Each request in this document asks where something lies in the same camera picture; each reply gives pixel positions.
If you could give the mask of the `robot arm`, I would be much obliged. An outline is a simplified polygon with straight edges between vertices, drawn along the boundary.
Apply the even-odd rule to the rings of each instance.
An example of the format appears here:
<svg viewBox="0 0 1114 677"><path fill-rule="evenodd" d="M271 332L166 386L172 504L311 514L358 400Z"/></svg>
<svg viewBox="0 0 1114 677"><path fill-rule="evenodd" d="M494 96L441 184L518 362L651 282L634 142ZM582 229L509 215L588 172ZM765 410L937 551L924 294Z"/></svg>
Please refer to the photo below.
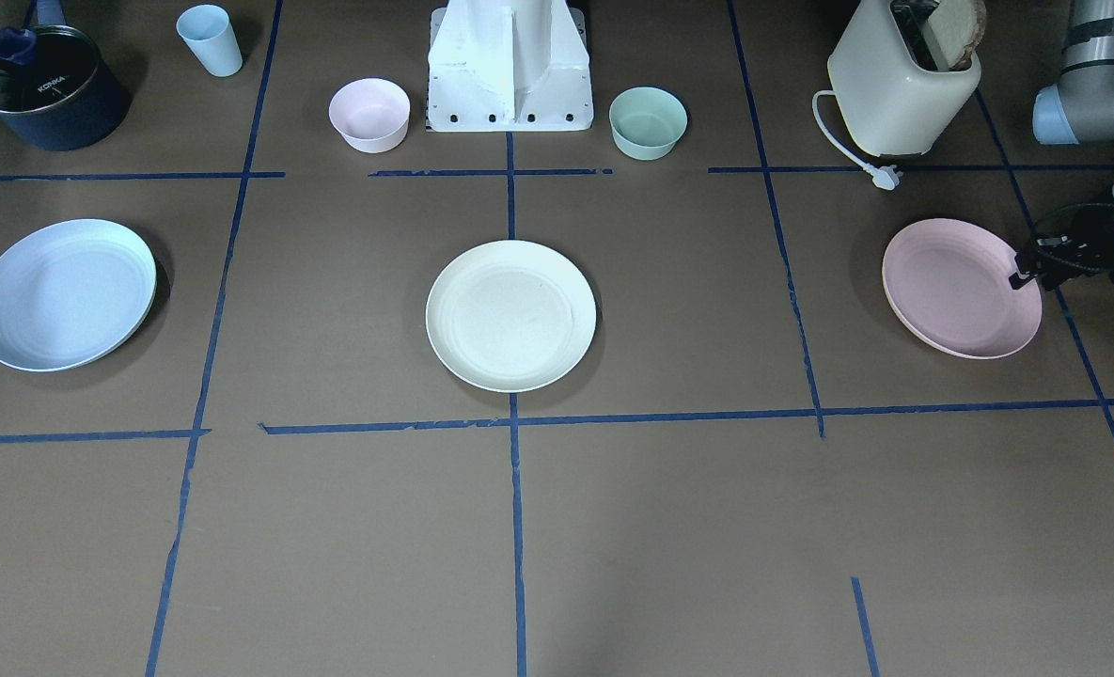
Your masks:
<svg viewBox="0 0 1114 677"><path fill-rule="evenodd" d="M1114 141L1114 1L1073 1L1057 82L1035 95L1032 130L1043 145ZM1053 291L1079 276L1114 283L1114 184L1097 200L1051 212L1067 227L1037 234L1015 256L1009 283Z"/></svg>

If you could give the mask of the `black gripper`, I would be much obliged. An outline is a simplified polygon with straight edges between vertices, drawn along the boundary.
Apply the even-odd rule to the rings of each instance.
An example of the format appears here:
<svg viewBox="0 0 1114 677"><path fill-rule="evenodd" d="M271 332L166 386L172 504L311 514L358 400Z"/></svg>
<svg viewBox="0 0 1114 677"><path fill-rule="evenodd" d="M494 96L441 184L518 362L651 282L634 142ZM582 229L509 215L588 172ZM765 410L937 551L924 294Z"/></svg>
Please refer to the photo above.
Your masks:
<svg viewBox="0 0 1114 677"><path fill-rule="evenodd" d="M1035 220L1029 232L1015 256L1012 290L1033 281L1056 288L1081 276L1106 275L1114 283L1114 207L1061 207Z"/></svg>

